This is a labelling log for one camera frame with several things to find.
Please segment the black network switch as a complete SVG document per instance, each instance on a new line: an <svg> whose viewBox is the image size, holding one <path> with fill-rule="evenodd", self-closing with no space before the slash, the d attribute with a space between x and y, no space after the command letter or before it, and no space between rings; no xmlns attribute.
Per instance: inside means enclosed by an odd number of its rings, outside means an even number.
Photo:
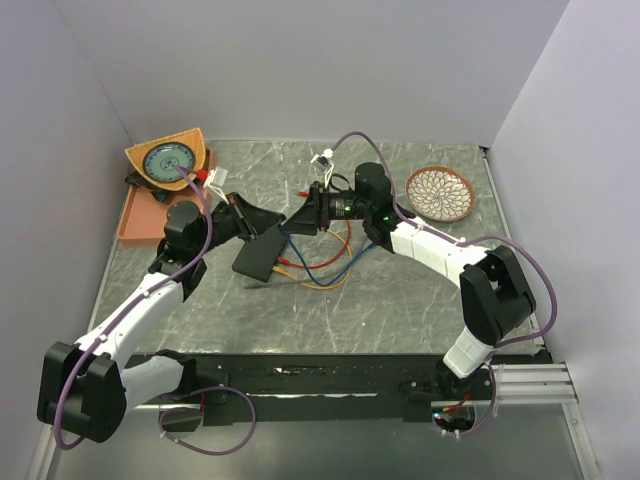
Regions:
<svg viewBox="0 0 640 480"><path fill-rule="evenodd" d="M233 272L261 283L267 283L286 245L286 239L275 226L254 240L247 241L231 265Z"/></svg>

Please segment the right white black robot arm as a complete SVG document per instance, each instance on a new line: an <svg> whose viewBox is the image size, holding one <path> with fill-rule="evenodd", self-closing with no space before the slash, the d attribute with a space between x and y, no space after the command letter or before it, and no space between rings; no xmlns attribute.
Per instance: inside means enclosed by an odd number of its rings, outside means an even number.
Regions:
<svg viewBox="0 0 640 480"><path fill-rule="evenodd" d="M360 220L367 238L390 253L428 267L460 289L464 328L443 358L437 386L456 399L472 386L490 352L527 317L536 301L516 254L505 246L466 246L399 207L383 166L367 162L354 173L355 187L331 192L318 181L305 203L281 225L286 235L315 235L333 220Z"/></svg>

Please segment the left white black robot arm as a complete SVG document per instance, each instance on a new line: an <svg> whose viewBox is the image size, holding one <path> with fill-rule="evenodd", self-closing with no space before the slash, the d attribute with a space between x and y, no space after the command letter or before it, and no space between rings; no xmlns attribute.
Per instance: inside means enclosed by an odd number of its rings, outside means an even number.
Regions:
<svg viewBox="0 0 640 480"><path fill-rule="evenodd" d="M60 449L73 447L64 433L102 443L136 406L163 394L177 402L196 394L197 362L188 355L162 350L135 367L127 363L146 334L198 287L207 252L235 237L252 241L284 219L237 193L212 211L191 201L168 209L157 256L134 293L75 343L57 342L45 354L36 414L52 426Z"/></svg>

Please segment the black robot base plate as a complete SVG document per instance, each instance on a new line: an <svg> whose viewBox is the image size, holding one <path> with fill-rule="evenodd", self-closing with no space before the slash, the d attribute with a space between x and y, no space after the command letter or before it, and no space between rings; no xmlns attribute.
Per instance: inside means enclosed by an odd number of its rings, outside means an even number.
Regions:
<svg viewBox="0 0 640 480"><path fill-rule="evenodd" d="M429 422L438 403L486 401L492 379L480 369L466 380L446 372L435 354L195 354L197 374L152 403L204 409L207 426L236 422L400 419Z"/></svg>

